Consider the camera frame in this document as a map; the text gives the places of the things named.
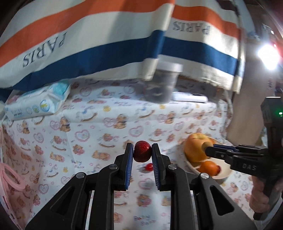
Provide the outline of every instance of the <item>white stripe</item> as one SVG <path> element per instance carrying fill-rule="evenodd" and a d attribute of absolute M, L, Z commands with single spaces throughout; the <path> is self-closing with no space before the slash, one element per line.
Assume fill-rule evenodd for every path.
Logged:
<path fill-rule="evenodd" d="M 91 78 L 95 80 L 126 80 L 143 78 L 144 74 L 141 72 L 141 69 L 145 69 L 146 64 L 150 62 L 157 63 L 158 59 L 147 58 L 143 62 L 133 62 L 124 66 L 103 70 L 82 77 L 86 79 Z"/>
<path fill-rule="evenodd" d="M 223 34 L 219 29 L 217 29 L 208 22 L 178 21 L 178 22 L 189 23 L 189 25 L 185 24 L 184 28 L 181 28 L 182 24 L 177 23 L 174 25 L 174 22 L 176 21 L 177 19 L 175 18 L 171 19 L 168 30 L 166 31 L 166 37 L 185 40 L 185 41 L 203 42 L 224 54 L 228 54 L 234 58 L 238 58 L 239 41 L 237 38 Z M 210 28 L 209 28 L 209 34 L 207 35 L 204 33 L 207 32 L 207 30 L 203 30 L 203 29 L 207 29 L 208 26 L 210 26 Z"/>
<path fill-rule="evenodd" d="M 233 79 L 233 84 L 231 86 L 231 91 L 234 91 L 236 93 L 240 93 L 240 89 L 241 89 L 241 86 L 242 86 L 242 81 L 243 81 L 243 78 L 236 75 L 234 77 L 234 79 Z"/>
<path fill-rule="evenodd" d="M 238 25 L 238 19 L 235 12 L 222 9 L 216 0 L 176 0 L 176 5 L 183 7 L 207 7 L 217 13 L 224 21 Z"/>
<path fill-rule="evenodd" d="M 144 59 L 142 69 L 141 69 L 141 72 L 140 72 L 138 78 L 141 78 L 144 81 L 151 80 L 154 73 L 155 73 L 157 64 L 158 64 L 158 58 Z"/>
<path fill-rule="evenodd" d="M 213 86 L 230 90 L 233 82 L 233 75 L 225 73 L 214 67 L 189 61 L 178 57 L 170 57 L 167 55 L 159 55 L 160 60 L 179 63 L 184 65 L 184 70 L 180 74 L 182 76 L 194 79 L 198 82 L 210 83 Z"/>
<path fill-rule="evenodd" d="M 15 14 L 6 27 L 0 37 L 0 46 L 18 31 L 34 21 L 59 13 L 82 2 L 83 0 L 36 0 L 27 4 Z"/>
<path fill-rule="evenodd" d="M 255 27 L 254 27 L 254 22 L 252 20 L 252 17 L 250 15 L 250 12 L 248 11 L 248 8 L 246 6 L 246 4 L 244 3 L 243 0 L 235 0 L 235 3 L 238 7 L 240 16 L 239 18 L 242 21 L 243 27 L 246 29 L 246 32 L 249 33 L 251 31 L 256 31 Z"/>
<path fill-rule="evenodd" d="M 172 10 L 173 5 L 167 3 L 154 12 L 107 12 L 86 16 L 74 23 L 66 31 L 53 35 L 2 66 L 0 68 L 0 85 L 3 88 L 11 87 L 31 72 L 39 71 L 58 60 L 92 47 L 145 38 L 150 36 L 154 30 L 165 31 L 168 28 Z M 59 42 L 65 32 L 67 34 L 64 44 L 59 47 Z M 51 50 L 47 45 L 47 41 L 51 40 L 53 42 L 57 36 L 56 47 L 52 55 L 50 55 Z M 33 52 L 44 43 L 46 55 L 23 68 L 25 55 Z"/>

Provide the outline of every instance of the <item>orange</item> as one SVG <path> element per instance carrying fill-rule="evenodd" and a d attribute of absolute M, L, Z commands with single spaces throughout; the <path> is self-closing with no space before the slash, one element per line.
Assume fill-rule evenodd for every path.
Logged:
<path fill-rule="evenodd" d="M 207 173 L 210 176 L 216 176 L 220 172 L 220 166 L 215 164 L 212 161 L 204 161 L 201 163 L 200 168 L 198 169 L 200 173 Z"/>

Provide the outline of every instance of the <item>bright light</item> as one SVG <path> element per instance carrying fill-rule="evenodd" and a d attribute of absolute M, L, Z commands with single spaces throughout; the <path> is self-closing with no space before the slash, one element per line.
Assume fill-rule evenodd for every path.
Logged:
<path fill-rule="evenodd" d="M 263 46 L 259 50 L 258 56 L 260 57 L 266 68 L 269 70 L 275 69 L 280 60 L 280 55 L 277 49 L 275 49 L 274 46 L 271 45 Z"/>

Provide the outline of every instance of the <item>apple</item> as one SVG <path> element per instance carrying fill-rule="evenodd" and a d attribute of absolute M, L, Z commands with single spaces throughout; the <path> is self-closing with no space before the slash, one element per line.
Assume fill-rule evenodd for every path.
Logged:
<path fill-rule="evenodd" d="M 144 163 L 151 158 L 151 146 L 148 142 L 140 140 L 135 144 L 133 158 L 136 162 Z"/>
<path fill-rule="evenodd" d="M 193 133 L 186 139 L 184 143 L 184 152 L 190 162 L 202 162 L 207 159 L 205 152 L 202 149 L 203 143 L 208 142 L 213 145 L 212 139 L 202 133 Z"/>

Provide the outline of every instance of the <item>human hand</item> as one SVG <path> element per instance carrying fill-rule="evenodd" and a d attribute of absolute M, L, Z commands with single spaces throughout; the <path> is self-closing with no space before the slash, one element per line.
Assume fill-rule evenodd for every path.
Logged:
<path fill-rule="evenodd" d="M 264 183 L 255 176 L 252 176 L 252 181 L 254 187 L 252 188 L 252 195 L 250 197 L 250 208 L 257 213 L 263 213 L 270 210 L 270 205 L 268 204 L 269 198 L 263 194 Z M 282 192 L 283 179 L 280 179 L 274 188 L 278 192 Z"/>

